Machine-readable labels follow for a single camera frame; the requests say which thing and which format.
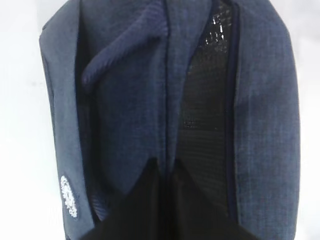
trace white embroidered logo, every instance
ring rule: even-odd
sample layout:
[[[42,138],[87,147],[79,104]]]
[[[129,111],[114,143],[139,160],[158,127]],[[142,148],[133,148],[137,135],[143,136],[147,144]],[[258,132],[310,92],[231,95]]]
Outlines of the white embroidered logo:
[[[74,197],[74,194],[72,193],[70,184],[65,176],[61,177],[60,184],[61,184],[62,196],[64,198],[64,204],[66,208],[69,210],[69,214],[73,218],[77,218],[78,211],[76,208],[75,197]]]

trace white surface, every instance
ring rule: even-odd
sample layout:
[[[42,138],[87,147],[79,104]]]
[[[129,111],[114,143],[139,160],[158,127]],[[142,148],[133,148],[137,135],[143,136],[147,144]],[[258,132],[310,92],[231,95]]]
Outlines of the white surface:
[[[38,44],[39,29],[63,2],[0,0],[0,239],[64,239]],[[298,72],[301,195],[295,240],[320,240],[320,0],[272,2],[291,32]]]

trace black fabric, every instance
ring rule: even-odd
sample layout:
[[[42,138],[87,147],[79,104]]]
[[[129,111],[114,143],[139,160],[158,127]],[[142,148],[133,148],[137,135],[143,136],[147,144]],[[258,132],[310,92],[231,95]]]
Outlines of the black fabric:
[[[132,192],[110,216],[82,240],[162,240],[159,216],[159,169],[150,160]],[[172,229],[166,240],[257,240],[212,204],[177,160],[171,189]]]
[[[212,204],[177,160],[172,178],[175,240],[257,240]]]
[[[231,28],[232,8],[221,2],[190,63],[176,150],[200,189],[224,213],[228,213],[226,90]]]

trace black mesh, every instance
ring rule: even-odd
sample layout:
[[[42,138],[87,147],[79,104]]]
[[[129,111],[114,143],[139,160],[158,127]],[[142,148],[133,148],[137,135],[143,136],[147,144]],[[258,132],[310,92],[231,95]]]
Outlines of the black mesh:
[[[181,103],[176,156],[227,213],[226,82],[231,8],[220,4],[192,57]]]

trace bag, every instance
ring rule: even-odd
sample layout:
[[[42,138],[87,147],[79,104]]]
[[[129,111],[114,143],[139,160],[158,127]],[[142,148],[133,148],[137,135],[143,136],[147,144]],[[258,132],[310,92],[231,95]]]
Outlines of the bag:
[[[293,240],[290,37],[266,0],[69,0],[45,25],[66,239]]]

